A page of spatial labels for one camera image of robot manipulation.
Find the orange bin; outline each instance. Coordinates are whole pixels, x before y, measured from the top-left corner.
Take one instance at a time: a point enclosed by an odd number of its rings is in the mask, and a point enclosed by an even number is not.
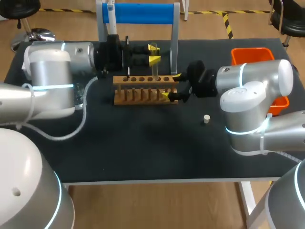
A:
[[[243,63],[254,63],[260,61],[273,61],[275,58],[268,48],[240,48],[232,49],[232,65],[239,65]],[[268,113],[277,116],[283,109],[289,106],[289,100],[285,97],[277,98],[271,105]]]

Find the black table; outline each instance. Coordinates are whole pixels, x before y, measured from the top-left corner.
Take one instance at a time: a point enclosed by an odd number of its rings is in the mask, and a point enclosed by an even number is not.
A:
[[[151,41],[131,42],[143,45]],[[162,51],[159,74],[168,75],[169,42],[157,41]],[[22,85],[22,44],[11,64],[6,83]],[[279,39],[234,39],[179,41],[178,72],[201,59],[207,68],[231,64],[231,49],[267,47],[276,59],[288,59]],[[150,70],[132,69],[131,75],[149,75]],[[112,78],[95,83],[89,92],[88,119],[84,129],[63,142],[49,141],[32,130],[21,132],[31,139],[64,183],[114,181],[241,181],[275,179],[295,166],[293,161],[270,153],[241,156],[230,147],[220,110],[219,97],[161,106],[113,106]],[[297,76],[283,113],[305,109],[304,88]],[[200,125],[203,115],[210,123]],[[50,135],[66,135],[81,121],[81,111],[59,120],[33,121]],[[304,152],[290,152],[299,159]]]

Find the black chair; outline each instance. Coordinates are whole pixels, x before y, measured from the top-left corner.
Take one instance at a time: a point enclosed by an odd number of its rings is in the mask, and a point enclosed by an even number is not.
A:
[[[305,8],[293,0],[269,0],[269,3],[269,23],[281,34],[287,35],[284,47],[288,47],[291,37],[305,37]]]
[[[55,35],[47,29],[31,29],[27,17],[35,14],[41,7],[39,0],[0,0],[0,15],[7,19],[18,20],[17,28],[23,25],[25,32],[18,34],[11,43],[16,52],[21,42],[54,41]]]

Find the wooden test tube rack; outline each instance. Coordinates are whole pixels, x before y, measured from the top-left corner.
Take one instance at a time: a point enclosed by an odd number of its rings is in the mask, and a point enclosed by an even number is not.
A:
[[[151,76],[114,76],[113,85],[117,87],[114,105],[156,105],[177,104],[171,102],[164,92],[177,92],[177,84],[171,75],[159,76],[156,81]]]

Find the robotic arm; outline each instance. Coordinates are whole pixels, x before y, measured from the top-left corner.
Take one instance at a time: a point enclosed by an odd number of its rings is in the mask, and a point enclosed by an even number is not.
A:
[[[189,84],[181,93],[169,93],[170,99],[187,101],[192,93],[200,98],[221,95],[226,129],[236,153],[251,156],[305,150],[304,111],[272,118],[267,115],[276,98],[291,93],[293,71],[289,61],[225,66],[217,74],[198,61],[176,80],[189,80]]]
[[[24,122],[29,119],[55,119],[74,113],[72,75],[97,74],[104,78],[108,72],[125,70],[129,77],[132,66],[151,66],[161,60],[151,56],[150,45],[125,45],[117,34],[94,47],[91,42],[33,43],[24,53],[23,70],[29,88],[0,84],[0,124]]]
[[[0,84],[0,122],[53,119],[74,113],[70,56],[65,51],[45,49],[29,56],[32,90]]]

